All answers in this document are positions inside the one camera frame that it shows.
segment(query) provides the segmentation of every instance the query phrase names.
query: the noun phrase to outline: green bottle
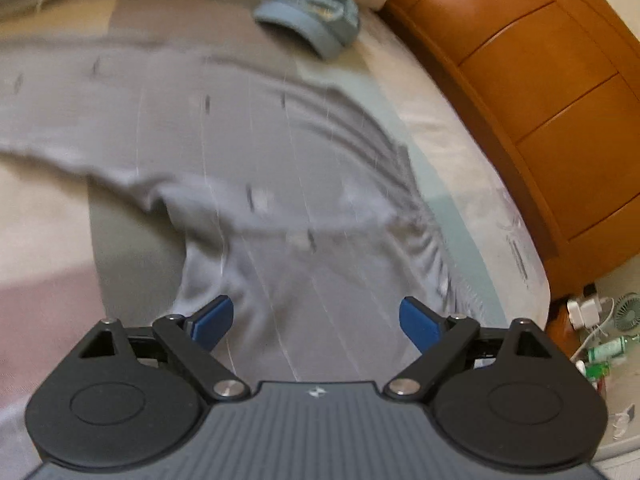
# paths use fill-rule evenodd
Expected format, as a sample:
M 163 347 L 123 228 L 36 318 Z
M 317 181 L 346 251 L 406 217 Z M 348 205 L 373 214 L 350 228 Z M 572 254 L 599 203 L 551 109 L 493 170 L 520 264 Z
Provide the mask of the green bottle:
M 590 363 L 602 363 L 615 357 L 620 357 L 626 352 L 626 345 L 631 342 L 640 342 L 640 334 L 633 337 L 626 335 L 612 339 L 611 341 L 594 348 L 589 348 L 587 352 Z

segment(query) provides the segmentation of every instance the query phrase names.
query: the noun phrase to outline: green fan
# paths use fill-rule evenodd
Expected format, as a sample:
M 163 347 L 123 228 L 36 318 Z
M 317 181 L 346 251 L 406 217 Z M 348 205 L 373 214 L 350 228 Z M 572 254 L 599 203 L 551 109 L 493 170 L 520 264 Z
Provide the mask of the green fan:
M 625 294 L 615 306 L 613 321 L 620 332 L 628 332 L 640 326 L 640 294 Z

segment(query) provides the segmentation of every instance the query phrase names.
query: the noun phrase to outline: charger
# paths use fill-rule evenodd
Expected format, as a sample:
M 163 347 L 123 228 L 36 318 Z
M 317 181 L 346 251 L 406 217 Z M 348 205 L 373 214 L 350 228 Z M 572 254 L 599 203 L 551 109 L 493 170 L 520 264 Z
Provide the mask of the charger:
M 600 323 L 602 304 L 597 294 L 583 300 L 572 298 L 567 301 L 566 308 L 569 311 L 569 321 L 574 330 L 589 329 Z

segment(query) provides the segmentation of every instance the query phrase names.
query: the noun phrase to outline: baseball cap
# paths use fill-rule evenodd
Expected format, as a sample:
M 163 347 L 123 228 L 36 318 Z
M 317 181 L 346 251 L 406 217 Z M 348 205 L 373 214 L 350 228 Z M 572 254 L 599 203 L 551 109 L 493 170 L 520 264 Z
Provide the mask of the baseball cap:
M 254 19 L 290 28 L 323 59 L 338 56 L 360 30 L 353 0 L 266 0 L 254 10 Z

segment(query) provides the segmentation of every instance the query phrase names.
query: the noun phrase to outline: wooden bed frame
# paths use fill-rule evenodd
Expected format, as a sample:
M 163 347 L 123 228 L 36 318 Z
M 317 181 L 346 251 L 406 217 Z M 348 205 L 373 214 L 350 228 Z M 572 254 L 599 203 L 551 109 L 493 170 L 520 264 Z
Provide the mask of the wooden bed frame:
M 605 0 L 388 0 L 494 164 L 553 298 L 640 253 L 640 43 Z

